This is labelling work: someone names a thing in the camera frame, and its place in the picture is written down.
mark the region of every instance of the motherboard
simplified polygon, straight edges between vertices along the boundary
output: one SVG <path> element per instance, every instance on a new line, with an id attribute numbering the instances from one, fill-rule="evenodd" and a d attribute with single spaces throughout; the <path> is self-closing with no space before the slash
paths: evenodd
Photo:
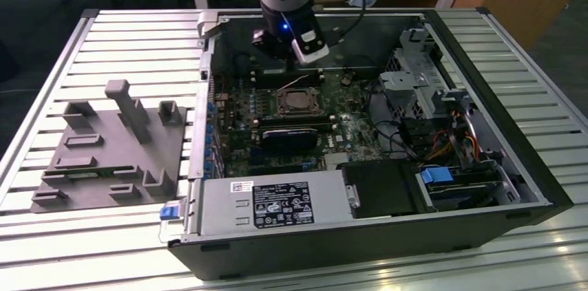
<path id="1" fill-rule="evenodd" d="M 350 69 L 219 77 L 224 175 L 323 171 L 384 156 L 366 115 L 368 83 Z"/>

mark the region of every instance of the blue tab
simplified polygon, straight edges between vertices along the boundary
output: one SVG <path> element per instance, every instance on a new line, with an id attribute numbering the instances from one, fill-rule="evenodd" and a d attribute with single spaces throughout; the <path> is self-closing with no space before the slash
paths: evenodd
<path id="1" fill-rule="evenodd" d="M 420 172 L 420 177 L 424 183 L 452 181 L 452 175 L 447 167 L 428 167 Z"/>
<path id="2" fill-rule="evenodd" d="M 180 217 L 180 206 L 164 206 L 158 211 L 158 219 L 160 220 L 173 220 Z"/>

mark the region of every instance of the aluminum extrusion table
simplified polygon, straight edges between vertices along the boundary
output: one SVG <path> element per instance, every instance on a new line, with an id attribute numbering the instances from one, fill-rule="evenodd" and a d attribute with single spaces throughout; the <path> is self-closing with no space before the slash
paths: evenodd
<path id="1" fill-rule="evenodd" d="M 439 11 L 574 207 L 481 248 L 201 282 L 165 249 L 161 205 L 34 215 L 33 189 L 65 128 L 66 102 L 112 109 L 102 85 L 125 78 L 145 107 L 172 99 L 193 107 L 201 47 L 200 10 L 88 12 L 81 18 L 0 162 L 2 290 L 553 290 L 588 280 L 588 122 L 491 15 Z M 180 186 L 187 193 L 188 111 Z"/>

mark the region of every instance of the power supply label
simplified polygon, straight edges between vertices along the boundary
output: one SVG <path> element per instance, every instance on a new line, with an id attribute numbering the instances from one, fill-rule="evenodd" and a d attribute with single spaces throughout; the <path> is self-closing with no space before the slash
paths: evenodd
<path id="1" fill-rule="evenodd" d="M 253 186 L 252 195 L 256 228 L 313 223 L 307 182 Z"/>

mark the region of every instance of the cpu socket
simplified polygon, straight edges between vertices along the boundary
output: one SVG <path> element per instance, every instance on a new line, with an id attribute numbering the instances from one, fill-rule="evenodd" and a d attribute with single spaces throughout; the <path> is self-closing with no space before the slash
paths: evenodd
<path id="1" fill-rule="evenodd" d="M 277 91 L 277 114 L 283 117 L 322 114 L 317 91 L 313 88 L 291 88 Z"/>

